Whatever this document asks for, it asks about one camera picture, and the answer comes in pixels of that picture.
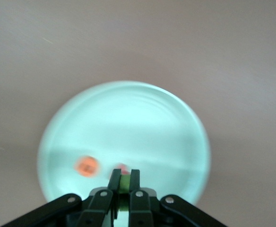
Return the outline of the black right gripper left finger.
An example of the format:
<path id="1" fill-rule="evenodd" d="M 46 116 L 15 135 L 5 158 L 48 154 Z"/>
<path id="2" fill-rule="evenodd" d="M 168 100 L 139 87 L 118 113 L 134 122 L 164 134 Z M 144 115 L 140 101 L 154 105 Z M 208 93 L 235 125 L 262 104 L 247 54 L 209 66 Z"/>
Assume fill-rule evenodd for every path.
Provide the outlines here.
<path id="1" fill-rule="evenodd" d="M 93 189 L 88 198 L 69 193 L 36 208 L 5 227 L 112 227 L 118 215 L 121 169 L 112 171 L 107 187 Z"/>

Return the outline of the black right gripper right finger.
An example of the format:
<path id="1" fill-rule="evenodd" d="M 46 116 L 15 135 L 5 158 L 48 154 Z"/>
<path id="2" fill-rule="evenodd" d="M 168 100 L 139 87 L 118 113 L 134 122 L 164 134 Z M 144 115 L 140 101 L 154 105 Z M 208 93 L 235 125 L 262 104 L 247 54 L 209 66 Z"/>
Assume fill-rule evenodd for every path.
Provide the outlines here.
<path id="1" fill-rule="evenodd" d="M 155 191 L 140 187 L 140 171 L 132 170 L 129 182 L 130 227 L 224 227 L 183 198 L 169 194 L 158 199 Z"/>

